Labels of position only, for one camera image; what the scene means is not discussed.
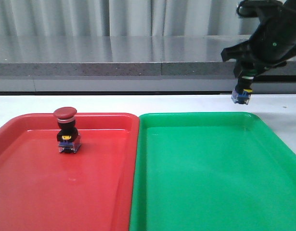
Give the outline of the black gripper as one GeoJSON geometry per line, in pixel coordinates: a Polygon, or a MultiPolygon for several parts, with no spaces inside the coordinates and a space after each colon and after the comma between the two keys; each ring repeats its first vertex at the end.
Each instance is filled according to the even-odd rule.
{"type": "Polygon", "coordinates": [[[263,73],[287,65],[254,63],[250,55],[265,63],[276,63],[296,56],[296,0],[244,0],[237,8],[239,16],[259,18],[259,26],[248,41],[221,52],[223,62],[236,61],[235,77],[257,77],[263,73]]]}

